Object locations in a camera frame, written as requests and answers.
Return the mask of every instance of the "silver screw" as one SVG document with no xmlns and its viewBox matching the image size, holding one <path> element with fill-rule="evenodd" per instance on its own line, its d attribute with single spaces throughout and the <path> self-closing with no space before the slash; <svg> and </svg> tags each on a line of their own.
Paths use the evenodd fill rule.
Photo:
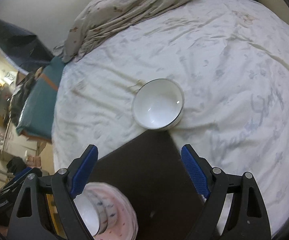
<svg viewBox="0 0 289 240">
<path fill-rule="evenodd" d="M 215 173 L 215 174 L 220 174 L 221 173 L 221 169 L 215 167 L 212 169 L 212 171 Z"/>
<path fill-rule="evenodd" d="M 34 177 L 35 177 L 35 174 L 34 174 L 34 173 L 30 173 L 30 174 L 27 176 L 28 179 L 33 179 Z"/>
<path fill-rule="evenodd" d="M 67 172 L 67 169 L 66 169 L 66 168 L 61 168 L 61 169 L 58 170 L 58 173 L 59 173 L 59 174 L 64 174 L 64 173 L 66 173 L 66 172 Z"/>
<path fill-rule="evenodd" d="M 252 179 L 252 174 L 250 173 L 250 172 L 246 172 L 246 177 L 248 178 L 248 179 Z"/>
</svg>

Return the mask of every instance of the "blue gripper pad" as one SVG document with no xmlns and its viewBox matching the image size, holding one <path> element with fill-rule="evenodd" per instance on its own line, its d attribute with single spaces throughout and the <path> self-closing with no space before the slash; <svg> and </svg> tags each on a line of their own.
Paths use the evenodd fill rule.
<svg viewBox="0 0 289 240">
<path fill-rule="evenodd" d="M 196 188 L 197 193 L 208 199 L 210 191 L 208 188 L 206 175 L 203 173 L 202 169 L 185 146 L 183 146 L 181 149 L 181 160 L 190 176 L 191 181 L 193 182 L 194 187 Z"/>
<path fill-rule="evenodd" d="M 72 199 L 80 195 L 87 184 L 94 165 L 98 160 L 98 148 L 94 145 L 89 145 L 82 157 L 84 157 L 84 160 L 72 178 L 70 190 Z"/>
</svg>

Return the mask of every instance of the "mattress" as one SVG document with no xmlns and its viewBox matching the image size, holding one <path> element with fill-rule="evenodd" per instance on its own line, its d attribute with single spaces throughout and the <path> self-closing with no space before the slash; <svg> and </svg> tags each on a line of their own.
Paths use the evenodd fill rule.
<svg viewBox="0 0 289 240">
<path fill-rule="evenodd" d="M 274 235 L 289 217 L 289 25 L 251 0 L 192 0 L 70 62 L 55 105 L 55 169 L 88 144 L 101 158 L 144 132 L 132 100 L 139 80 L 156 78 L 184 91 L 170 130 L 178 148 L 190 143 L 229 174 L 251 172 Z M 230 197 L 220 231 L 229 208 Z"/>
</svg>

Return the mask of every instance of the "cabinet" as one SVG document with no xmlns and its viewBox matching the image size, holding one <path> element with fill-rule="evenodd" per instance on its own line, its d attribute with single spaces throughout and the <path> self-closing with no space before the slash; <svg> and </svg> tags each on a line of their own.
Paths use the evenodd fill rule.
<svg viewBox="0 0 289 240">
<path fill-rule="evenodd" d="M 38 142 L 29 140 L 24 135 L 18 136 L 15 125 L 9 121 L 3 143 L 3 153 L 25 159 L 28 155 L 38 154 Z"/>
</svg>

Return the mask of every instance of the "beige blanket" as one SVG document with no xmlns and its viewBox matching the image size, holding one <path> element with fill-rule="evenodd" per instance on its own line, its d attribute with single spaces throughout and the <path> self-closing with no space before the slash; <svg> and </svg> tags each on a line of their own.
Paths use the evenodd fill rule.
<svg viewBox="0 0 289 240">
<path fill-rule="evenodd" d="M 54 48 L 63 62 L 80 60 L 119 31 L 190 0 L 92 0 L 74 21 L 68 37 Z"/>
</svg>

